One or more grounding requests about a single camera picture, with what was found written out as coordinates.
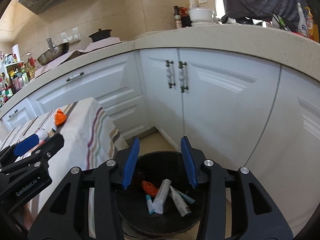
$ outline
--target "cabinet handle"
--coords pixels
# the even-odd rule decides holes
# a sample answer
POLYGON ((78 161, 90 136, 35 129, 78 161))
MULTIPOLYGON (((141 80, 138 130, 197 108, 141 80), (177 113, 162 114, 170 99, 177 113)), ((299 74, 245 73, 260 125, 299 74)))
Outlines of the cabinet handle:
POLYGON ((170 69, 170 64, 173 64, 173 61, 169 61, 169 60, 165 61, 165 66, 167 67, 166 76, 167 76, 169 88, 171 89, 172 86, 175 86, 176 84, 172 83, 172 73, 171 73, 171 69, 170 69))
POLYGON ((188 87, 185 87, 185 75, 184 75, 184 71, 183 71, 183 66, 186 66, 187 63, 186 62, 182 62, 182 61, 179 61, 179 80, 180 80, 180 88, 181 88, 181 93, 184 93, 185 90, 189 90, 188 87))
POLYGON ((83 76, 83 75, 84 75, 84 72, 81 72, 81 73, 79 73, 79 74, 77 74, 77 75, 74 75, 74 76, 68 78, 68 79, 67 79, 67 82, 69 82, 69 81, 71 81, 71 80, 74 80, 74 79, 76 79, 76 78, 78 78, 78 77, 81 77, 81 76, 83 76))
POLYGON ((14 111, 13 114, 9 115, 9 118, 13 117, 17 112, 18 112, 18 109, 16 111, 14 111))

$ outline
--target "cabinet door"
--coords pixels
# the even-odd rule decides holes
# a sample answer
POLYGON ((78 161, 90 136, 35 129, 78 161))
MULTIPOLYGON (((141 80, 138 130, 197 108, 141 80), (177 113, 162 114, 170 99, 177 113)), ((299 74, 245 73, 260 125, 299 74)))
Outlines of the cabinet door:
POLYGON ((140 51, 143 75, 146 82, 151 123, 176 149, 183 135, 182 97, 178 79, 177 49, 146 49, 140 51), (170 65, 172 83, 169 88, 166 60, 170 65))
POLYGON ((14 108, 2 117, 2 121, 9 131, 15 127, 25 124, 26 122, 36 118, 37 115, 33 110, 28 98, 23 99, 14 108))
POLYGON ((282 68, 276 101, 247 167, 297 234, 320 202, 320 84, 282 68))
POLYGON ((183 96, 185 134, 225 168, 238 169, 252 154, 275 98, 280 66, 214 50, 181 49, 187 62, 183 96))
POLYGON ((134 53, 101 60, 75 70, 33 93, 29 98, 39 114, 93 97, 109 114, 125 139, 148 129, 134 53), (83 73, 78 78, 68 78, 83 73))

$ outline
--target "silver screw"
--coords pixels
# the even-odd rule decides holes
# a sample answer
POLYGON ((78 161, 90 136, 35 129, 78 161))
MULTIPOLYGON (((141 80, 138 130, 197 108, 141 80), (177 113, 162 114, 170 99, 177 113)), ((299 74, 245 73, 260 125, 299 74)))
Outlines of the silver screw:
POLYGON ((114 166, 116 165, 116 161, 115 160, 108 160, 107 161, 107 166, 114 166))
POLYGON ((248 173, 249 173, 249 169, 246 168, 246 167, 242 167, 242 168, 240 169, 240 171, 241 171, 243 174, 248 174, 248 173))
POLYGON ((80 171, 80 169, 79 169, 78 167, 73 167, 73 168, 71 169, 71 173, 72 173, 72 174, 77 174, 79 171, 80 171))
POLYGON ((212 160, 205 160, 204 161, 204 165, 206 165, 206 166, 212 166, 214 163, 213 163, 213 161, 212 160))

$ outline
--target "toothpaste tube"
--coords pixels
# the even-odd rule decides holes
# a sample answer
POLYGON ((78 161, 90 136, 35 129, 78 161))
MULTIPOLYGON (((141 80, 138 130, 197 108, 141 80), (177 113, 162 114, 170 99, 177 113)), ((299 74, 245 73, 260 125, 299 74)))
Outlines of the toothpaste tube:
POLYGON ((170 184, 171 184, 171 180, 164 179, 153 201, 153 208, 155 209, 155 212, 158 214, 163 214, 163 206, 169 193, 170 184))
POLYGON ((188 195, 178 191, 177 189, 175 189, 175 190, 181 195, 181 197, 184 198, 184 200, 188 201, 190 204, 193 204, 195 202, 195 200, 193 198, 191 198, 188 195))
POLYGON ((185 215, 191 213, 190 208, 188 207, 188 205, 185 203, 185 201, 183 200, 183 198, 180 196, 180 194, 173 188, 170 186, 170 190, 171 190, 171 195, 172 195, 172 199, 174 204, 176 205, 180 215, 182 217, 184 217, 185 215))
POLYGON ((153 208, 153 204, 152 204, 152 200, 151 200, 150 195, 146 195, 146 200, 147 200, 147 207, 148 207, 149 214, 154 213, 155 209, 153 208))

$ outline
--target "floor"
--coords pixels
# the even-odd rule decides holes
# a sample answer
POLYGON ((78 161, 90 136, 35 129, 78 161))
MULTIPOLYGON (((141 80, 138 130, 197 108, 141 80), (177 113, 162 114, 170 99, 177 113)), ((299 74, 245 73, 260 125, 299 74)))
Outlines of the floor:
MULTIPOLYGON (((155 132, 140 140, 140 155, 156 151, 176 151, 159 132, 155 132)), ((189 231, 175 235, 172 239, 195 240, 199 224, 189 231)), ((231 203, 226 199, 226 235, 231 236, 231 203)))

